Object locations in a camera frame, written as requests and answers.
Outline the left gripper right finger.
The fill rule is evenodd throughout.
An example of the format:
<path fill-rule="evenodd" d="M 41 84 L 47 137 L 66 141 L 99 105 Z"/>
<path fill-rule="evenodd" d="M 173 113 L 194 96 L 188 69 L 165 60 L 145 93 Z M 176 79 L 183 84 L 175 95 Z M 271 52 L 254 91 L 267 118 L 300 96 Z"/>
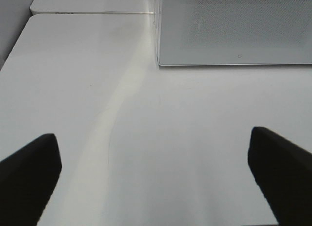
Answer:
<path fill-rule="evenodd" d="M 310 152 L 265 127 L 254 127 L 248 165 L 280 226 L 312 224 Z"/>

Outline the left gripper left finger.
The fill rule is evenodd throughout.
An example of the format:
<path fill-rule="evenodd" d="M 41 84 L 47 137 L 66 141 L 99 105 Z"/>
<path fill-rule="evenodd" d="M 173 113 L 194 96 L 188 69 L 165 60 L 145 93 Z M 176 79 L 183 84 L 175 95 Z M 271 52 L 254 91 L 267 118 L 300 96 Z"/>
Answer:
<path fill-rule="evenodd" d="M 0 224 L 37 225 L 62 169 L 56 136 L 39 136 L 0 163 Z"/>

